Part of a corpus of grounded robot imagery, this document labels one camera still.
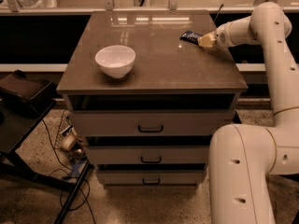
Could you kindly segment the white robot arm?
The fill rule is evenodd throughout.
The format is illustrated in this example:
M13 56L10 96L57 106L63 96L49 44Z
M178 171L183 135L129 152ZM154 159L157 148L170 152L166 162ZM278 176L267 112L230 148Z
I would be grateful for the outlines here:
M267 75L274 125L230 124L209 146L212 224L276 224L268 175L299 173L299 67L287 45L292 24L276 3L230 21L198 39L202 48L259 45Z

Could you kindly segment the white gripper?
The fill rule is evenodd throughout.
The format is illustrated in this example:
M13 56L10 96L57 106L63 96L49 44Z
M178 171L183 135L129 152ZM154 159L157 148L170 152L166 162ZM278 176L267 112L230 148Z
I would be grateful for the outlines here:
M203 35L197 39L198 46L202 48L212 48L217 44L219 47L230 48L233 43L227 28L220 26L214 33Z

